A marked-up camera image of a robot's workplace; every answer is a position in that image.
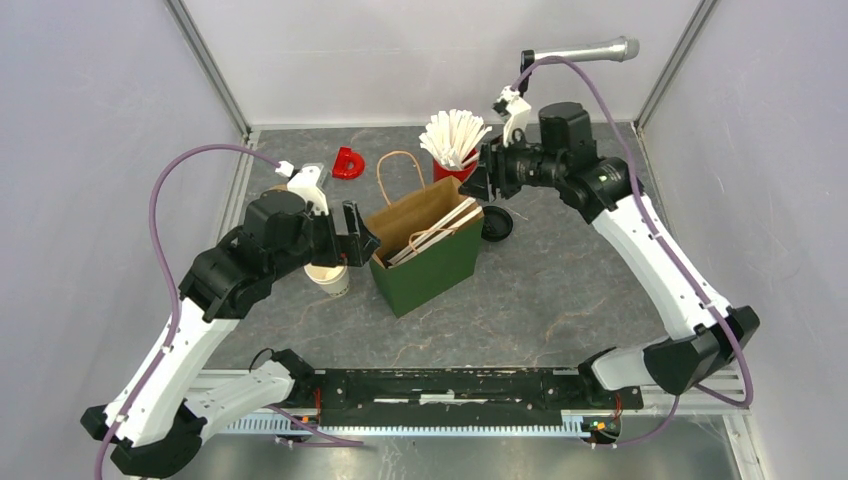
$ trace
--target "metal corner post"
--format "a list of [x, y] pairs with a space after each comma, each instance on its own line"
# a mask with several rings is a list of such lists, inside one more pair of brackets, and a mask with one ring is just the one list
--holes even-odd
[[659, 78], [657, 78], [654, 88], [651, 89], [651, 93], [648, 95], [648, 99], [642, 106], [642, 110], [639, 111], [639, 115], [633, 122], [637, 130], [644, 129], [645, 125], [647, 125], [648, 121], [650, 121], [651, 116], [657, 110], [660, 100], [662, 100], [662, 97], [668, 90], [669, 85], [671, 85], [675, 75], [677, 75], [683, 61], [689, 55], [692, 45], [695, 44], [698, 35], [700, 35], [704, 25], [709, 20], [719, 1], [720, 0], [701, 0], [698, 3], [698, 7], [689, 19], [689, 23], [683, 30], [683, 34], [680, 36], [680, 39], [677, 41], [677, 45], [675, 45], [674, 50], [671, 52], [671, 56], [663, 67]]
[[235, 97], [233, 97], [233, 93], [227, 86], [227, 82], [224, 81], [221, 71], [218, 69], [218, 66], [215, 64], [215, 60], [212, 58], [212, 54], [209, 52], [209, 48], [207, 48], [206, 43], [203, 41], [203, 37], [200, 36], [200, 32], [197, 30], [197, 25], [195, 25], [194, 21], [191, 19], [191, 15], [189, 14], [185, 3], [183, 3], [183, 0], [164, 1], [168, 10], [170, 10], [173, 15], [174, 21], [177, 23], [180, 31], [182, 31], [183, 36], [185, 36], [186, 42], [188, 42], [191, 51], [197, 58], [198, 63], [200, 63], [200, 67], [212, 83], [212, 87], [215, 89], [215, 92], [217, 92], [218, 97], [224, 103], [227, 114], [230, 116], [230, 119], [233, 121], [236, 129], [238, 129], [242, 136], [247, 139], [247, 136], [250, 135], [251, 131], [250, 124], [244, 118], [241, 109], [239, 109], [238, 103], [236, 103]]

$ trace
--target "red plastic handle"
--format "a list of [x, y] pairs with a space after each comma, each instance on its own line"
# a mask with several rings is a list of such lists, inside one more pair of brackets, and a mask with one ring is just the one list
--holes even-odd
[[339, 148], [336, 163], [333, 164], [333, 177], [342, 180], [351, 180], [362, 175], [365, 171], [365, 160], [362, 155], [354, 152], [350, 147]]

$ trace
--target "black cable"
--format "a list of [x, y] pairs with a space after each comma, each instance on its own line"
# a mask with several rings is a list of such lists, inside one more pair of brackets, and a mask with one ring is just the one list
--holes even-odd
[[262, 355], [265, 352], [271, 352], [271, 355], [277, 353], [271, 347], [265, 347], [262, 350], [259, 350], [259, 353], [257, 353], [256, 356], [253, 357], [253, 360], [250, 362], [250, 366], [247, 367], [247, 373], [250, 373], [250, 371], [253, 370], [253, 364], [256, 363], [257, 360], [259, 360], [259, 355]]

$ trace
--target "bag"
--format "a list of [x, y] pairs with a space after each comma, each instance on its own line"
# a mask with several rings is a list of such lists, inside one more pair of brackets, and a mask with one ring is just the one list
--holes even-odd
[[[389, 156], [397, 154], [412, 158], [423, 188], [392, 203], [380, 178], [380, 164]], [[388, 206], [365, 220], [368, 229], [382, 243], [371, 257], [371, 274], [392, 312], [401, 317], [474, 274], [480, 250], [483, 214], [478, 212], [449, 236], [414, 258], [389, 266], [387, 259], [410, 245], [411, 236], [430, 231], [433, 224], [467, 197], [459, 194], [461, 183], [454, 177], [446, 177], [425, 186], [421, 166], [408, 152], [395, 151], [383, 156], [377, 162], [377, 183]]]

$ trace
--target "red object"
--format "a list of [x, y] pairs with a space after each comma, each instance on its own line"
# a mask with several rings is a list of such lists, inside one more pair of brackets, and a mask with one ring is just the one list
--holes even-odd
[[354, 152], [350, 147], [339, 148], [336, 163], [333, 165], [333, 176], [342, 180], [351, 180], [362, 175], [365, 171], [365, 160], [362, 155]]
[[[476, 154], [477, 149], [475, 148], [474, 150], [471, 150], [471, 153], [469, 153], [468, 156], [465, 157], [465, 159], [467, 160]], [[462, 170], [448, 170], [434, 158], [433, 183], [436, 183], [445, 177], [456, 177], [459, 179], [460, 182], [465, 182], [465, 180], [468, 178], [469, 175], [471, 175], [471, 172], [473, 172], [475, 168], [477, 168], [477, 160], [474, 160], [473, 162], [471, 162], [471, 165]]]

